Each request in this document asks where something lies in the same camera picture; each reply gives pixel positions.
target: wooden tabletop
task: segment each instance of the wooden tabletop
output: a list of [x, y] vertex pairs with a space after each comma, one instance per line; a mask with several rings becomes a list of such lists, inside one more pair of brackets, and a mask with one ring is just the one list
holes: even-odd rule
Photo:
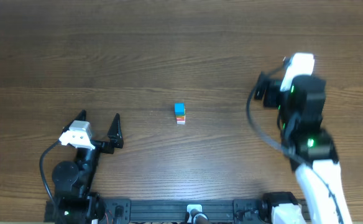
[[[93, 184], [105, 197], [302, 198], [245, 112], [260, 71], [295, 52], [314, 53], [327, 81], [323, 126], [363, 221], [363, 1], [0, 0], [0, 221], [43, 220], [39, 157], [82, 109], [95, 139], [121, 115], [124, 148], [101, 156]], [[279, 139], [277, 110], [252, 110]], [[52, 190], [52, 169], [75, 152], [47, 156]]]

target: blue block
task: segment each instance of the blue block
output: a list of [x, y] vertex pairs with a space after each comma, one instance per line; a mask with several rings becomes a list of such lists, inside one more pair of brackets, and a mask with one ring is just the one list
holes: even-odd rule
[[184, 115], [184, 103], [175, 103], [175, 114], [176, 115]]

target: wooden table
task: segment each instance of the wooden table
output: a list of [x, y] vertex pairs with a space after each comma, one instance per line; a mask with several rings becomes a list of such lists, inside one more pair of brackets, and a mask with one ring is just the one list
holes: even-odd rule
[[[260, 71], [295, 52], [313, 52], [327, 80], [323, 125], [363, 221], [363, 1], [0, 0], [0, 221], [43, 220], [39, 157], [82, 109], [103, 140], [121, 115], [125, 146], [101, 157], [93, 184], [105, 197], [302, 197], [245, 113]], [[277, 111], [252, 109], [279, 139]], [[74, 155], [47, 156], [52, 190], [53, 167]]]

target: stacked blocks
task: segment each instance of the stacked blocks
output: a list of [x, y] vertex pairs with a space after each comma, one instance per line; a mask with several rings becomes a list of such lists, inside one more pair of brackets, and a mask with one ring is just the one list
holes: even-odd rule
[[186, 124], [186, 109], [184, 103], [175, 103], [175, 114], [178, 124]]

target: green light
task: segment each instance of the green light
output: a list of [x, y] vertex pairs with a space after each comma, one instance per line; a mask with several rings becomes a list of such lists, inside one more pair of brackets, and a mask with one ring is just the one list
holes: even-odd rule
[[314, 139], [308, 139], [307, 140], [307, 146], [308, 147], [313, 147], [314, 146]]

